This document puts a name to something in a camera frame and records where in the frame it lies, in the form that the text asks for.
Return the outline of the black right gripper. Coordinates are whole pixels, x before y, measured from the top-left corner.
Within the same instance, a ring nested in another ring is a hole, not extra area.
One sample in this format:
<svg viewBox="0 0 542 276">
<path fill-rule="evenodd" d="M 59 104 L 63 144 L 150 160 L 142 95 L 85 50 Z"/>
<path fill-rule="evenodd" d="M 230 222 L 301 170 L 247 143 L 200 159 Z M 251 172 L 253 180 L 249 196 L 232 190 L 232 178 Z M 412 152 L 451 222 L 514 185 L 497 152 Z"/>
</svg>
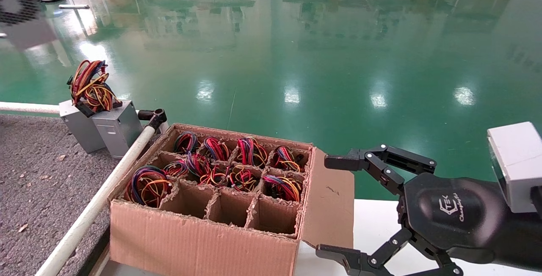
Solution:
<svg viewBox="0 0 542 276">
<path fill-rule="evenodd" d="M 326 155 L 327 169 L 366 171 L 393 195 L 402 196 L 402 228 L 372 254 L 319 244 L 319 258 L 336 261 L 349 276 L 390 276 L 387 262 L 408 243 L 439 265 L 412 276 L 462 276 L 451 257 L 474 264 L 504 262 L 510 252 L 510 209 L 496 182 L 432 175 L 436 161 L 382 144 Z M 405 183 L 393 168 L 418 175 Z"/>
</svg>

